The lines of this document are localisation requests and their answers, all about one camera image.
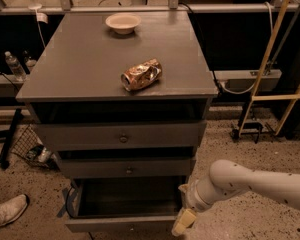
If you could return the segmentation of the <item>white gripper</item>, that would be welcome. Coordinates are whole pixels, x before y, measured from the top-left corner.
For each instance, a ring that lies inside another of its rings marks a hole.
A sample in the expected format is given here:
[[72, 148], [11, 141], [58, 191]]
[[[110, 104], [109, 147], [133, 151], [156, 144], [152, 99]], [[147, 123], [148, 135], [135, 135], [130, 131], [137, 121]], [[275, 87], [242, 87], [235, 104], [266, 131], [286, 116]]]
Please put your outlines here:
[[193, 181], [178, 187], [184, 208], [179, 211], [171, 230], [173, 236], [182, 235], [195, 222], [196, 212], [205, 212], [210, 208], [210, 205], [199, 196], [196, 184], [197, 181]]

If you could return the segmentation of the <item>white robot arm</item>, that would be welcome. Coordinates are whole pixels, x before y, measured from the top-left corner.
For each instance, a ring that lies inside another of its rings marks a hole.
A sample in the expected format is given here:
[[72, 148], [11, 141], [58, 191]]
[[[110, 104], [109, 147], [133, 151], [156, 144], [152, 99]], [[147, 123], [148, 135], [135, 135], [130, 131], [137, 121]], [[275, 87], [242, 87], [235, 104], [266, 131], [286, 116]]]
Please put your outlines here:
[[300, 174], [258, 171], [229, 160], [212, 163], [207, 175], [179, 186], [183, 206], [172, 228], [180, 236], [195, 222], [198, 213], [214, 203], [248, 191], [300, 210]]

